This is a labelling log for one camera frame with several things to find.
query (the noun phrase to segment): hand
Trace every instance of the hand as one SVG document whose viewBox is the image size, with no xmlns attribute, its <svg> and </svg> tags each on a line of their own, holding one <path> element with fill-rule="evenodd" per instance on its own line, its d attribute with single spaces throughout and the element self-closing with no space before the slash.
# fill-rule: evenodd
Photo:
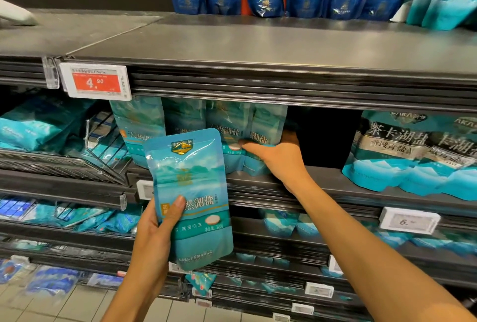
<svg viewBox="0 0 477 322">
<path fill-rule="evenodd" d="M 168 259 L 171 248 L 171 232 L 182 216 L 186 206 L 183 196 L 177 197 L 171 205 L 162 224 L 158 226 L 154 198 L 147 205 L 137 224 L 133 255 L 123 284 L 129 281 L 134 288 L 149 295 L 154 300 L 164 285 L 168 272 Z"/>
<path fill-rule="evenodd" d="M 296 184 L 310 178 L 294 132 L 284 130 L 277 146 L 264 146 L 249 140 L 240 140 L 239 143 L 243 149 L 260 157 L 291 193 L 294 193 Z"/>
</svg>

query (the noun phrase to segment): orange label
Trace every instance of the orange label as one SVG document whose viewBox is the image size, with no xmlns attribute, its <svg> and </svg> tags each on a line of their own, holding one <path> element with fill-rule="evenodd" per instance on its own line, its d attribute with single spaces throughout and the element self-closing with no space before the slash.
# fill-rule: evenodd
<svg viewBox="0 0 477 322">
<path fill-rule="evenodd" d="M 121 92 L 117 75 L 79 72 L 73 72 L 72 75 L 76 90 Z"/>
<path fill-rule="evenodd" d="M 166 215 L 169 210 L 169 203 L 161 204 L 162 215 Z"/>
</svg>

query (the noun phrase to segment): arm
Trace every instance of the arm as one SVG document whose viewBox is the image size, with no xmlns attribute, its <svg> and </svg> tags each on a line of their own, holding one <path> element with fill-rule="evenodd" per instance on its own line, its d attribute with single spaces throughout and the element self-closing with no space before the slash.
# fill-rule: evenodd
<svg viewBox="0 0 477 322">
<path fill-rule="evenodd" d="M 340 268 L 376 321 L 476 322 L 449 292 L 344 211 L 308 174 L 294 133 L 266 147 L 243 148 L 261 157 L 303 205 Z"/>
<path fill-rule="evenodd" d="M 186 200 L 179 196 L 158 227 L 154 199 L 149 202 L 137 224 L 133 255 L 126 277 L 101 319 L 102 322 L 144 320 L 167 277 L 171 232 L 185 206 Z"/>
</svg>

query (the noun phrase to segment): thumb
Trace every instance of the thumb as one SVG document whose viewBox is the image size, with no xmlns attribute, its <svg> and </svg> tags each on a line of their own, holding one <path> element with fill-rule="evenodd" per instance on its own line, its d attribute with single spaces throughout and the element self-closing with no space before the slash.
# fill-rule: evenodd
<svg viewBox="0 0 477 322">
<path fill-rule="evenodd" d="M 268 146 L 260 145 L 253 141 L 239 140 L 238 143 L 243 149 L 252 154 L 255 154 L 262 160 L 265 160 L 267 158 L 268 153 L 270 152 L 270 148 Z"/>
<path fill-rule="evenodd" d="M 164 221 L 159 226 L 159 230 L 164 233 L 167 232 L 168 234 L 171 234 L 172 229 L 174 228 L 176 223 L 179 221 L 180 217 L 182 217 L 182 212 L 184 211 L 185 207 L 186 207 L 186 198 L 184 198 L 182 195 L 179 195 L 177 199 L 174 200 L 174 203 L 172 203 L 171 207 L 167 211 Z"/>
</svg>

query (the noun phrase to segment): tiled floor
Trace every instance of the tiled floor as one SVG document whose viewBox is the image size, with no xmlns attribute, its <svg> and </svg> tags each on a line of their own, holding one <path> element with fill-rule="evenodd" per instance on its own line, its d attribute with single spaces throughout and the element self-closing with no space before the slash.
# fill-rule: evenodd
<svg viewBox="0 0 477 322">
<path fill-rule="evenodd" d="M 115 292 L 76 286 L 61 301 L 21 295 L 15 286 L 0 285 L 2 322 L 100 322 Z M 205 308 L 193 303 L 157 298 L 145 322 L 271 322 L 271 318 L 220 308 Z"/>
</svg>

